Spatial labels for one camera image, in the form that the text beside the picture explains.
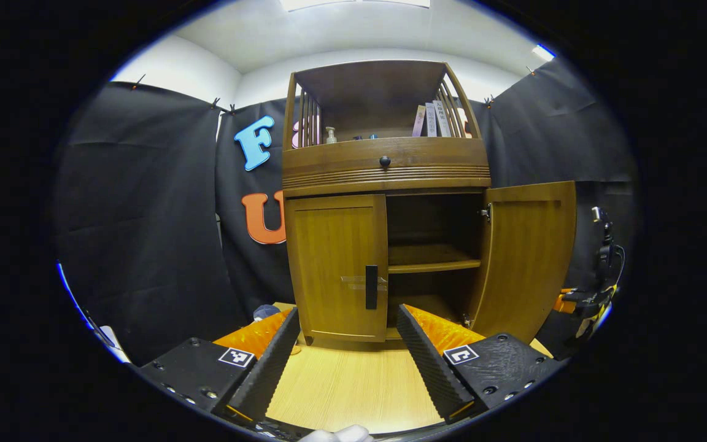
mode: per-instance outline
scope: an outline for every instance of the ceiling light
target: ceiling light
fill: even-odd
[[[404,5],[422,6],[423,8],[430,8],[430,0],[365,0],[365,2],[402,3]]]
[[[311,6],[325,5],[326,3],[340,2],[353,2],[353,0],[280,0],[283,9],[289,12],[309,8]]]
[[[552,52],[550,52],[549,50],[547,50],[546,48],[544,48],[542,45],[536,45],[536,47],[533,48],[533,50],[531,52],[538,55],[539,58],[541,58],[544,61],[550,61],[553,58],[555,58],[555,55]]]

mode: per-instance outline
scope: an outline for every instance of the white glove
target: white glove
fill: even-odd
[[[299,439],[299,442],[374,442],[374,440],[367,428],[361,425],[351,425],[337,431],[337,433],[315,430]]]

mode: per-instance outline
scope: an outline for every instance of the ceiling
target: ceiling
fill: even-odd
[[[297,56],[350,48],[409,48],[462,56],[518,76],[544,61],[535,40],[468,0],[430,8],[391,2],[332,3],[286,12],[280,0],[222,2],[174,34],[242,74]]]

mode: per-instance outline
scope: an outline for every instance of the white wall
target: white wall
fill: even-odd
[[[175,90],[200,100],[219,97],[218,106],[234,101],[241,73],[213,53],[182,37],[168,36],[141,51],[111,81],[135,83]]]
[[[401,48],[363,48],[363,50],[340,50],[299,56],[248,72],[239,81],[233,103],[238,108],[244,108],[249,104],[284,98],[288,90],[288,78],[291,76],[291,72],[327,64],[385,59],[446,61],[457,75],[457,79],[465,90],[465,95],[469,100],[475,101],[483,101],[485,97],[489,98],[490,95],[495,97],[521,79],[511,72],[496,68],[491,64],[444,53],[402,50]]]

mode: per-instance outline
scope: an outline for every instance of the wooden cabinet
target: wooden cabinet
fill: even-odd
[[[298,87],[300,148],[293,149]],[[407,136],[416,106],[433,99],[444,104],[452,137]],[[448,64],[378,61],[295,72],[287,104],[285,228],[309,342],[399,339],[400,304],[485,336],[533,339],[571,259],[573,182],[489,188],[479,128]],[[342,126],[338,142],[323,143],[317,129],[332,124]],[[370,131],[389,138],[344,138]]]

